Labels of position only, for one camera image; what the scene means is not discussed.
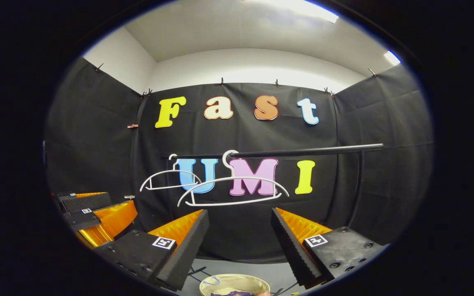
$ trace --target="white wall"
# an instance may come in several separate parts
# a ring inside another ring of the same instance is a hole
[[[146,87],[153,92],[220,83],[272,83],[339,92],[366,77],[332,62],[270,49],[220,49],[157,62]]]
[[[147,91],[155,60],[124,28],[102,39],[83,58],[135,92]]]

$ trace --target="yellow letter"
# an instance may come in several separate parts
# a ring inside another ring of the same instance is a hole
[[[173,104],[184,106],[186,105],[186,98],[181,96],[174,97],[173,99],[163,99],[160,101],[160,115],[158,116],[158,121],[155,124],[156,128],[169,127],[173,124],[173,122],[170,120],[170,116],[177,118],[179,114],[179,107]]]
[[[225,96],[216,96],[207,100],[206,105],[209,106],[204,111],[204,116],[207,119],[228,119],[233,115],[232,103],[230,99]]]
[[[314,161],[311,160],[301,160],[297,163],[299,167],[299,185],[295,189],[296,194],[307,194],[312,192],[312,187],[310,186],[310,178],[312,178],[312,168],[316,165]]]

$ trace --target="ceiling light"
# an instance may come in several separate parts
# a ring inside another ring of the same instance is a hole
[[[385,58],[387,58],[387,60],[389,62],[391,62],[391,64],[393,64],[393,66],[396,66],[398,65],[400,62],[400,60],[395,56],[395,54],[391,53],[390,51],[388,51],[386,54],[383,55]]]
[[[338,16],[330,11],[326,10],[325,8],[316,5],[314,3],[310,3],[304,0],[250,0],[251,2],[263,2],[268,3],[274,6],[278,6],[281,8],[286,8],[301,14],[310,15],[310,16],[317,16],[329,21],[331,23],[335,23]]]

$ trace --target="black metal rod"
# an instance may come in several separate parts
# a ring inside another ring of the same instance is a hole
[[[365,151],[360,151],[359,154],[359,166],[358,166],[358,183],[356,184],[356,192],[354,193],[354,205],[349,218],[348,227],[352,226],[352,221],[356,217],[358,206],[361,199],[361,189],[363,188],[363,167],[365,166]]]
[[[361,151],[379,151],[383,150],[383,144],[369,144],[357,146],[339,146],[328,148],[309,148],[299,150],[274,150],[274,151],[259,151],[259,152],[239,152],[230,153],[231,158],[242,157],[302,157],[306,155],[329,155],[329,154],[344,154],[344,153],[358,153]],[[199,154],[199,155],[179,155],[173,157],[174,159],[220,159],[222,154]]]

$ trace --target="pink letter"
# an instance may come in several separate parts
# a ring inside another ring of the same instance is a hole
[[[250,165],[244,159],[234,159],[230,161],[230,165],[235,169],[235,176],[238,177],[260,177],[274,180],[275,167],[278,164],[277,159],[263,159],[257,168],[256,173],[252,172]],[[230,190],[231,195],[244,195],[245,191],[242,189],[242,183],[246,186],[248,193],[253,194],[256,191],[257,185],[261,182],[261,188],[257,191],[260,195],[274,194],[274,185],[272,182],[265,180],[254,179],[235,179],[233,180],[233,189]]]

